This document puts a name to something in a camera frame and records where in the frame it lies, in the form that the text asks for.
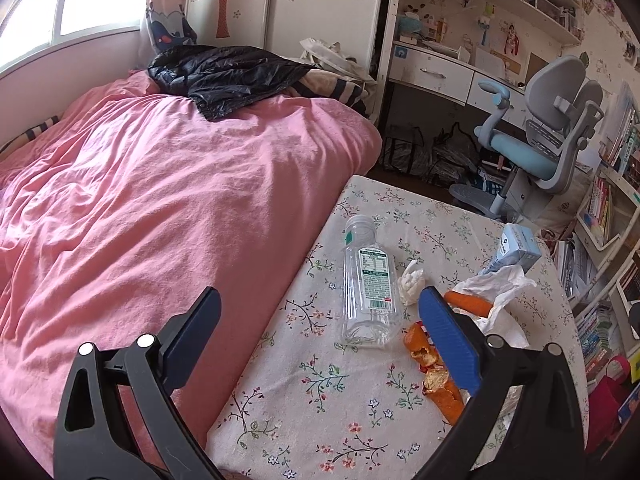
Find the empty water bottle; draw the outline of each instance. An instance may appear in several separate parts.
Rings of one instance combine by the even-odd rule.
[[[376,241],[376,225],[368,216],[349,218],[345,244],[342,341],[383,346],[401,326],[393,257]]]

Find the curtain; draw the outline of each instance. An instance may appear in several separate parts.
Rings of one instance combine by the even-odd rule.
[[[140,33],[140,63],[148,65],[158,54],[175,45],[196,44],[197,35],[184,13],[186,0],[146,0]]]

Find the screw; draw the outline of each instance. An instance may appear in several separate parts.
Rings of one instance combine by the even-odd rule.
[[[487,336],[486,342],[491,348],[502,348],[504,346],[504,339],[497,334]]]
[[[557,343],[549,343],[549,345],[546,347],[546,349],[549,350],[549,353],[551,355],[555,355],[555,356],[562,355],[562,348]]]
[[[156,338],[153,334],[143,334],[138,338],[137,343],[140,348],[148,348],[155,340]]]
[[[89,355],[93,351],[94,351],[93,343],[82,343],[80,345],[80,348],[78,349],[78,353],[80,355]]]

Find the milk carton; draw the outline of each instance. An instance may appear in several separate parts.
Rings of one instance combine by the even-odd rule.
[[[520,265],[522,270],[527,272],[540,256],[542,254],[531,229],[516,224],[507,224],[504,226],[502,236],[500,236],[500,245],[495,251],[494,259],[480,271],[479,275],[497,272],[509,265]]]

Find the floral tablecloth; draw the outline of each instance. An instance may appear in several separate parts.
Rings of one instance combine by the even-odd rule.
[[[207,454],[219,468],[254,480],[410,479],[449,431],[422,396],[423,375],[399,338],[384,350],[338,342],[344,225],[355,214],[374,219],[399,275],[418,260],[440,292],[478,272],[502,232],[498,222],[354,176],[209,431]],[[556,341],[564,349],[586,435],[582,352],[554,265],[541,247],[543,257],[527,273],[537,288],[508,310],[532,348]],[[415,307],[404,318],[417,320]],[[477,464],[495,456],[505,434],[499,420]]]

